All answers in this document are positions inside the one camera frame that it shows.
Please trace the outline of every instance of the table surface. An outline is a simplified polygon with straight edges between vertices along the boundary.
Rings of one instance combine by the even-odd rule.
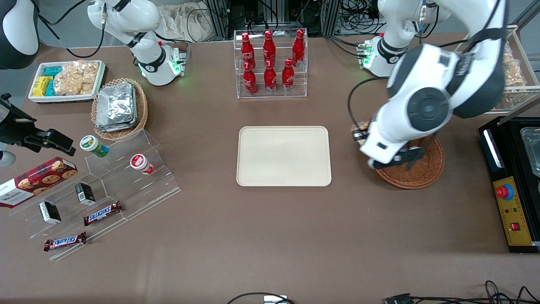
[[[462,34],[433,34],[440,44]],[[353,40],[363,41],[365,37]],[[165,87],[145,81],[126,47],[95,59],[106,79],[130,77],[148,98],[146,130],[182,191],[97,239],[49,262],[25,223],[0,210],[2,303],[226,303],[246,292],[285,294],[301,303],[380,303],[418,296],[483,296],[485,280],[515,295],[540,294],[540,257],[507,252],[477,128],[494,118],[453,118],[438,134],[441,178],[422,190],[387,184],[366,165],[349,133],[346,98],[369,78],[353,56],[322,38],[309,41],[307,98],[238,100],[231,42],[192,45],[186,76]],[[79,49],[83,54],[91,50]],[[67,61],[45,47],[39,62]],[[358,119],[386,101],[385,82],[354,97]],[[92,134],[90,103],[23,109],[37,127],[78,141]],[[235,179],[238,132],[247,125],[322,125],[328,129],[332,182],[322,188],[249,188]],[[4,182],[54,156],[15,151]],[[84,168],[84,151],[68,157]],[[252,298],[241,303],[261,303]]]

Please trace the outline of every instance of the clear acrylic stand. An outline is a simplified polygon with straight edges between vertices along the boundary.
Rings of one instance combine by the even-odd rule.
[[[47,239],[61,239],[86,231],[87,244],[112,229],[135,218],[168,197],[180,191],[174,176],[164,166],[156,149],[159,143],[145,130],[141,130],[109,146],[109,153],[103,158],[91,155],[86,158],[90,173],[68,183],[63,188],[39,200],[25,203],[25,207],[13,216],[26,219],[30,239],[40,243],[39,250]],[[129,161],[134,154],[141,153],[154,165],[149,175],[131,168]],[[75,184],[83,182],[92,187],[96,204],[87,206],[78,202]],[[57,225],[43,221],[38,204],[43,201],[53,203],[58,208],[61,223]],[[97,212],[119,201],[123,210],[112,213],[89,226],[84,226],[83,217]],[[83,248],[77,244],[48,252],[49,260],[58,261]]]
[[[238,98],[262,98],[262,97],[306,97],[307,96],[307,67],[308,67],[308,39],[304,35],[306,43],[305,57],[302,66],[294,68],[294,90],[290,93],[283,92],[283,82],[281,74],[285,67],[285,59],[291,58],[293,54],[293,42],[296,39],[298,29],[274,30],[273,40],[275,43],[275,73],[277,75],[278,91],[269,95],[265,90],[265,63],[262,55],[262,45],[265,41],[265,30],[234,31],[234,70],[237,78]],[[255,79],[258,92],[255,96],[248,96],[244,86],[244,60],[242,59],[242,33],[249,33],[249,40],[255,51]]]

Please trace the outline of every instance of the coca-cola logo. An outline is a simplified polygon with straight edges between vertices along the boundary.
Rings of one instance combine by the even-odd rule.
[[[242,54],[242,58],[243,58],[244,60],[249,60],[249,59],[253,58],[253,52],[243,53],[243,54]]]

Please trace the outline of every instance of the red button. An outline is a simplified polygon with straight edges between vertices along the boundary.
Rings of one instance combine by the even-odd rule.
[[[508,188],[506,188],[505,186],[497,187],[497,189],[495,189],[495,193],[497,194],[497,197],[500,197],[502,199],[506,199],[508,195],[510,195]]]

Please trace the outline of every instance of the walkers cookie box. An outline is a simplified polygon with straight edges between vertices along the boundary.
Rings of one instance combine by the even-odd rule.
[[[55,157],[0,186],[0,207],[13,208],[77,174],[77,167]]]

